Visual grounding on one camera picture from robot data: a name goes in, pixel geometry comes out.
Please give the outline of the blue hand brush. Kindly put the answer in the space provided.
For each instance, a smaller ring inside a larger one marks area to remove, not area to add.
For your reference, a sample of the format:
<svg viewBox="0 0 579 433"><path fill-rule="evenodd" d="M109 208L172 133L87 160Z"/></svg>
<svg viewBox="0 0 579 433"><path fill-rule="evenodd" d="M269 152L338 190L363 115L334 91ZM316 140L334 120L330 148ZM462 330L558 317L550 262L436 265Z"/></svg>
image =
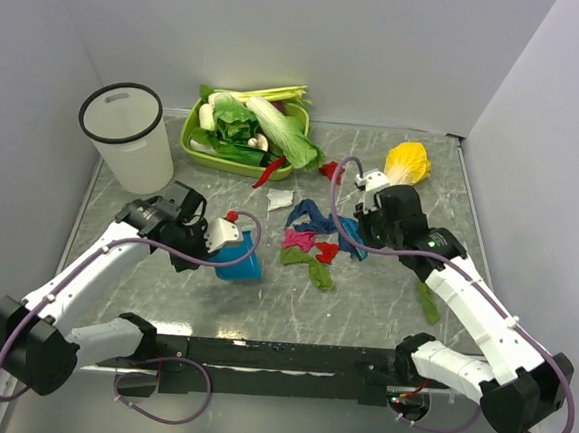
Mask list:
<svg viewBox="0 0 579 433"><path fill-rule="evenodd" d="M340 222L341 222L341 226L346 231L346 234L354 242L358 243L359 245L364 245L363 239L361 238L361 236L359 234L360 231L359 231L358 223L355 220L353 220L351 218L347 218L347 217L341 217ZM341 252L348 252L352 259L356 259L358 261L363 261L368 256L368 253L365 252L365 250L355 247L355 245L353 245L352 243L349 243L349 241L346 238L344 238L343 236L341 236L340 234L338 235L338 245L339 245L340 251Z"/></svg>

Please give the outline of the small red paper scrap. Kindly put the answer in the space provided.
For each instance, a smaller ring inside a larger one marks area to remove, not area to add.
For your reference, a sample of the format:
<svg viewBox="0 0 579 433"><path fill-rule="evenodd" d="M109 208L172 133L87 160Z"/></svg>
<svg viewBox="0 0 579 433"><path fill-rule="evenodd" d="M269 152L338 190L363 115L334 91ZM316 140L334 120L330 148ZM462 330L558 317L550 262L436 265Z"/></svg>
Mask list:
<svg viewBox="0 0 579 433"><path fill-rule="evenodd" d="M326 241L316 242L314 246L318 251L315 256L316 260L326 265L331 265L340 251L338 244L327 243Z"/></svg>

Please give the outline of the dark blue paper scrap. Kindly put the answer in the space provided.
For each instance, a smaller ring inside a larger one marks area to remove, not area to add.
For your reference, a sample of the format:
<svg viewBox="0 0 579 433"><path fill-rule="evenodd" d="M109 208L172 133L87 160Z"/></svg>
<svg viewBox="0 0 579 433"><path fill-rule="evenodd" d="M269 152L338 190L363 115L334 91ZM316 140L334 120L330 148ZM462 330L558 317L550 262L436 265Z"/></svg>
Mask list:
<svg viewBox="0 0 579 433"><path fill-rule="evenodd" d="M337 234L337 238L338 238L338 235L339 235L339 234L340 234L341 236L343 236L343 235L339 232L338 227L337 227L337 224L334 222L333 218L334 218L333 215L332 215L332 214L329 214L329 215L328 215L328 218L327 218L327 220L326 220L326 222L325 222L325 225L326 225L326 227L328 228L328 232L329 232L329 233L336 233L336 234ZM344 237L344 238L346 238L347 240L348 240L348 239L351 239L347 234L346 234L346 237Z"/></svg>
<svg viewBox="0 0 579 433"><path fill-rule="evenodd" d="M308 220L304 223L295 224L296 220L303 217L308 217ZM326 233L329 235L338 231L333 221L333 216L322 214L312 199L302 199L290 212L285 226L293 227L295 231L314 232L316 234Z"/></svg>

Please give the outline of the blue dustpan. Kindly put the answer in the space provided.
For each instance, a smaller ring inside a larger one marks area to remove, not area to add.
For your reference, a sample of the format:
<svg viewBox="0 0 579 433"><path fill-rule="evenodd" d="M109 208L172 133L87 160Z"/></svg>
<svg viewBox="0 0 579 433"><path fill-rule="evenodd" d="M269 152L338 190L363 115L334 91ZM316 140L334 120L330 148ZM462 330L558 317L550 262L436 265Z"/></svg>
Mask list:
<svg viewBox="0 0 579 433"><path fill-rule="evenodd" d="M230 262L246 254L253 246L252 231L246 230L242 235L243 240L239 244L223 247L211 258L211 262ZM218 278L223 281L254 281L263 277L261 264L256 252L253 252L243 262L227 267L215 267L214 271Z"/></svg>

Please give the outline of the pink paper scrap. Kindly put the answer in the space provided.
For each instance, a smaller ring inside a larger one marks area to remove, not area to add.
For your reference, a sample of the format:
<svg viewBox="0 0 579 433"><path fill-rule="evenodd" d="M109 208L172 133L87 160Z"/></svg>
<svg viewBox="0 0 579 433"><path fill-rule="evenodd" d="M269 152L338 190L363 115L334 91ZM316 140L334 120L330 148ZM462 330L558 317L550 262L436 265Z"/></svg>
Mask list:
<svg viewBox="0 0 579 433"><path fill-rule="evenodd" d="M292 228L284 230L284 240L281 242L282 248L298 247L302 252L308 253L316 243L313 231L299 231Z"/></svg>

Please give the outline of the white paper scrap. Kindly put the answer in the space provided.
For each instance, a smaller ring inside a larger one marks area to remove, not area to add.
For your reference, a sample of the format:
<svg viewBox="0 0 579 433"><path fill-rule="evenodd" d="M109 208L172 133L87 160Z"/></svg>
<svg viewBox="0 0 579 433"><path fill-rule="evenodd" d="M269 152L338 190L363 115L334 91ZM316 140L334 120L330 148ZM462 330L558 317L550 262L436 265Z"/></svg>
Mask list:
<svg viewBox="0 0 579 433"><path fill-rule="evenodd" d="M269 189L266 196L269 201L268 212L291 207L294 202L294 191L291 190Z"/></svg>

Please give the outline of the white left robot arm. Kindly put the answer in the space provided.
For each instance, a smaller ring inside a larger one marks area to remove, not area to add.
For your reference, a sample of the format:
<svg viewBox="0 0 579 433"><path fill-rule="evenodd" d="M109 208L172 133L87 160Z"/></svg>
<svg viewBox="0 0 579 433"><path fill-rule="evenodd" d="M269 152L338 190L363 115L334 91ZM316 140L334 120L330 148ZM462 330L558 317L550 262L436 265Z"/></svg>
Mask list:
<svg viewBox="0 0 579 433"><path fill-rule="evenodd" d="M21 300L1 298L0 373L46 396L87 365L112 358L150 364L157 329L136 314L85 328L75 323L124 271L156 250L167 252L178 272L212 257L204 213L201 193L175 181L165 194L124 204L92 247L39 289ZM0 401L7 397L0 392Z"/></svg>

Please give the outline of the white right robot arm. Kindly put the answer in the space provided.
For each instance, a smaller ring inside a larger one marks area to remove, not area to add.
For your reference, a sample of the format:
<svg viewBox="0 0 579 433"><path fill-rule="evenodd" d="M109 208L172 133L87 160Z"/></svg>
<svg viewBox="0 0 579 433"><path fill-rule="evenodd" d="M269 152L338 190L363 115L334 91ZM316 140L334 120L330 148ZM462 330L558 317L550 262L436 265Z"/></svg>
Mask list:
<svg viewBox="0 0 579 433"><path fill-rule="evenodd" d="M521 328L482 279L467 250L449 230L431 228L412 186L393 185L379 171L359 176L363 192L355 206L360 236L370 248L394 250L454 313L482 359L451 350L424 333L397 348L396 376L421 379L477 403L497 433L527 433L559 410L573 377L572 362L552 355Z"/></svg>

